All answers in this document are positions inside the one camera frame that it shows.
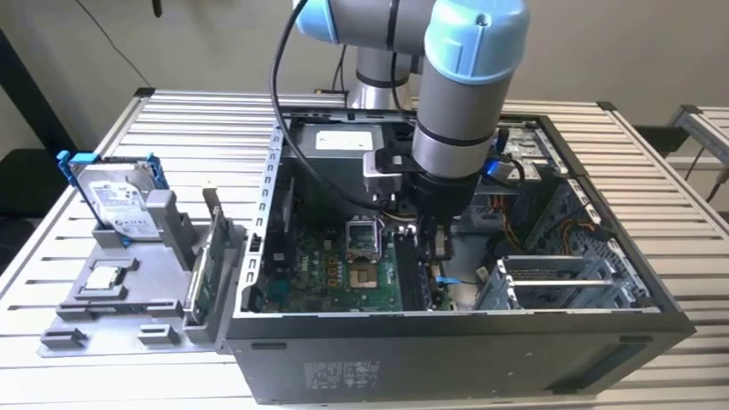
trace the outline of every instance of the sticker label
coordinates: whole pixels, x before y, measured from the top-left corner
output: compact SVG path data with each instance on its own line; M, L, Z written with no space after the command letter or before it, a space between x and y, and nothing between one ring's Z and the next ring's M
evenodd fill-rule
M378 384L379 373L379 360L304 363L308 390L371 389Z
M138 187L126 182L95 181L90 183L99 203L102 219L123 235L135 239L160 237L146 199Z
M372 151L372 133L368 131L320 131L316 149Z

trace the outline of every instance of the gray parts holder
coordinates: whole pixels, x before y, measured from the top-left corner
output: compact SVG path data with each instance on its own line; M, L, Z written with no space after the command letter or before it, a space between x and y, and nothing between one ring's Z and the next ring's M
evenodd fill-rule
M216 200L215 190L206 190L206 197ZM224 311L231 310L226 299L239 276L246 228L227 219L227 223L218 223L224 235L210 235L214 225L194 225L188 215L178 212L171 190L154 190L146 205L162 240L130 242L114 230L94 230L99 245L42 336L42 356L220 349L222 320ZM206 267L219 269L218 274L200 272L215 280L208 286L216 286L216 299L206 301L204 320L192 323L184 302L196 261L206 251L208 256L223 256Z

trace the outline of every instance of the hard drive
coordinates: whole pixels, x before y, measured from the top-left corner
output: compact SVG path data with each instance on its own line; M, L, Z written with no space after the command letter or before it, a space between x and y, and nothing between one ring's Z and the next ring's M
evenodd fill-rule
M152 190L168 189L160 159L152 154L146 158L102 159L90 153L68 157L68 153L59 154L59 167L80 191L99 225L115 229L128 240L159 240L146 201Z

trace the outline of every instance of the green circuit board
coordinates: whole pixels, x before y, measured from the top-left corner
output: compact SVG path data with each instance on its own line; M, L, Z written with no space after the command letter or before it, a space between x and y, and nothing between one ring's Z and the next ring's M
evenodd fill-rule
M403 310L392 235L378 263L347 261L344 232L298 237L295 275L270 283L266 311L398 312Z

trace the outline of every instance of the metal case frame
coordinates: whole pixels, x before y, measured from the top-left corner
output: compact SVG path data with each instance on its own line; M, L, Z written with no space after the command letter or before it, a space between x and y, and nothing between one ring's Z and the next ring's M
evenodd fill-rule
M292 108L290 113L398 120L390 112L336 108ZM507 118L534 120L544 130L558 165L567 168L604 226L616 233L660 312L243 312L262 267L282 158L283 136L275 129L227 337L260 403L591 395L695 333L548 117Z

